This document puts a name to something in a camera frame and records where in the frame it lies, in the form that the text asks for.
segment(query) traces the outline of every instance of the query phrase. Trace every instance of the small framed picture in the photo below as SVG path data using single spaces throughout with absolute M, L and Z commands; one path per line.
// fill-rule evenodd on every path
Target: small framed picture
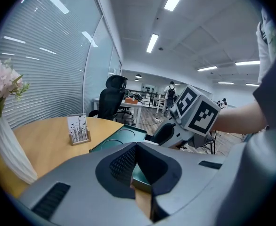
M 71 145 L 77 145 L 91 141 L 85 113 L 68 115 L 67 121 Z

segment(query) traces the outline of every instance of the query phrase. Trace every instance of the table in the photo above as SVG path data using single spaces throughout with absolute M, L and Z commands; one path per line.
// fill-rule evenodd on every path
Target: table
M 87 124 L 92 141 L 74 146 L 69 141 L 67 117 L 35 121 L 15 129 L 14 133 L 40 178 L 66 160 L 89 153 L 90 149 L 123 126 L 118 122 L 92 117 L 87 117 Z M 1 155 L 0 185 L 16 198 L 29 186 L 6 166 Z
M 98 110 L 97 104 L 99 104 L 99 97 L 92 99 L 92 101 L 94 102 L 94 110 Z M 125 103 L 124 100 L 122 100 L 120 106 L 132 107 L 135 109 L 133 116 L 134 116 L 134 118 L 136 118 L 136 127 L 137 127 L 140 123 L 141 108 L 142 108 L 143 104 L 141 102 L 138 102 L 137 104 Z

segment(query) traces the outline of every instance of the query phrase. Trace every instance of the person with backpack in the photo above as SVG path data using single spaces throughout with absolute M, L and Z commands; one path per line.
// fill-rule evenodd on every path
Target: person with backpack
M 170 108 L 172 108 L 173 103 L 174 103 L 174 97 L 176 95 L 176 88 L 174 86 L 174 81 L 171 81 L 170 85 L 165 87 L 164 94 L 165 94 L 165 101 L 164 101 L 164 106 L 163 106 L 163 109 L 162 109 L 162 115 L 163 116 L 166 113 L 166 108 L 167 108 L 167 113 L 168 113 Z

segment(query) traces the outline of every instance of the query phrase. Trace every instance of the forearm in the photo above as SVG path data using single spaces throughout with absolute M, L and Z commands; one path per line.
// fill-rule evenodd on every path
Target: forearm
M 243 107 L 221 110 L 212 130 L 248 134 L 258 132 L 266 125 L 265 116 L 254 101 Z

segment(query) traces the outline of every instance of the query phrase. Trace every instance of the green tray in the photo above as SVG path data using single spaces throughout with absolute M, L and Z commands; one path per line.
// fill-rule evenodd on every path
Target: green tray
M 106 140 L 99 143 L 96 147 L 91 149 L 89 152 L 100 151 L 105 148 L 109 148 L 112 146 L 117 146 L 129 142 L 143 142 L 146 137 L 146 131 L 137 127 L 124 125 L 114 134 L 109 136 Z M 143 191 L 149 192 L 151 191 L 151 186 L 147 181 L 146 177 L 142 173 L 138 164 L 135 166 L 133 170 L 133 185 Z

